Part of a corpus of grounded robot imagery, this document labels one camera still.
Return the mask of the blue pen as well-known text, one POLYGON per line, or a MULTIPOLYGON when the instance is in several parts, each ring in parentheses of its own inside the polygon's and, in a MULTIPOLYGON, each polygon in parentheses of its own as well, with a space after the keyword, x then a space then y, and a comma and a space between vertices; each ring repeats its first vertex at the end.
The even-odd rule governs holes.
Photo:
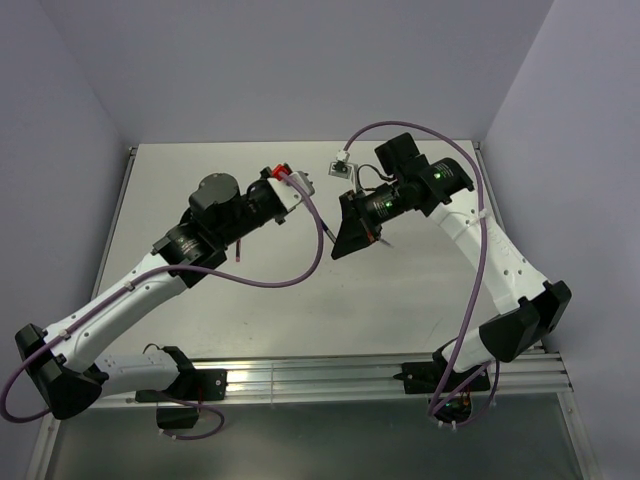
POLYGON ((328 228, 323 228, 323 231, 324 231, 324 233, 326 234, 326 236, 329 238, 329 240, 330 240, 332 243, 334 243, 334 244, 335 244, 335 242, 336 242, 337 238, 336 238, 336 236, 334 235, 334 233, 333 233, 330 229, 328 229, 328 228))

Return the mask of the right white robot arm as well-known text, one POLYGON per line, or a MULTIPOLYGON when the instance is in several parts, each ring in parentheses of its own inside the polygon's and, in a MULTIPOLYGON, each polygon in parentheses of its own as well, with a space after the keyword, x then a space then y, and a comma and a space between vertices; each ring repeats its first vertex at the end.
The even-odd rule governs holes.
POLYGON ((403 133, 378 146, 383 184, 339 198, 341 225, 331 256, 339 259, 381 238, 384 223, 409 211, 432 219, 476 269, 498 314, 436 354, 435 383, 452 390, 468 370, 511 362, 557 327, 572 293, 551 282, 515 247, 484 205, 479 181, 452 158, 430 162, 403 133))

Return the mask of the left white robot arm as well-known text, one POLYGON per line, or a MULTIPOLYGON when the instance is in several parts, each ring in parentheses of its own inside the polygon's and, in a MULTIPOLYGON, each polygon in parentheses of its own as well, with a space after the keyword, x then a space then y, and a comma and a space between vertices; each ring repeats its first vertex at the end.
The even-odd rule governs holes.
POLYGON ((211 174, 190 195, 180 222, 124 278, 62 321, 23 327, 16 344, 49 413, 66 420, 101 397, 129 391, 190 395, 197 373, 179 348, 125 357, 109 356, 106 348, 224 263, 230 245, 269 221, 283 223, 314 192, 305 173, 285 166, 263 169, 247 190, 229 174, 211 174))

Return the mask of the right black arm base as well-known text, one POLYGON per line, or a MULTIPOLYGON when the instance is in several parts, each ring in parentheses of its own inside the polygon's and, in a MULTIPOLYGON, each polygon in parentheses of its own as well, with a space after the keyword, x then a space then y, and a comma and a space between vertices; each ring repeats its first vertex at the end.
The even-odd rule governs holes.
MULTIPOLYGON (((464 383, 476 371, 480 371, 473 380, 456 394, 451 400, 435 413, 435 418, 444 423, 463 422, 472 414, 471 394, 474 392, 488 392, 491 383, 488 374, 480 366, 473 367, 464 373, 453 371, 444 387, 442 396, 446 397, 460 383, 464 383)), ((393 376, 394 380, 403 383, 404 393, 407 395, 433 394, 444 372, 435 361, 405 362, 401 370, 393 376)))

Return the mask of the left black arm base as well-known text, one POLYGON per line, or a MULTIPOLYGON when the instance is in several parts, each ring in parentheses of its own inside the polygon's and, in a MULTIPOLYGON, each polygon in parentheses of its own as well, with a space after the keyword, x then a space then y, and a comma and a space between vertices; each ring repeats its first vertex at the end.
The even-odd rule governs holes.
POLYGON ((226 395, 227 371, 225 369, 194 370, 186 380, 176 380, 165 390, 138 390, 136 403, 154 403, 156 425, 164 433, 177 437, 199 437, 194 429, 200 420, 213 417, 217 424, 212 435, 222 430, 226 423, 224 415, 209 402, 222 401, 226 395))

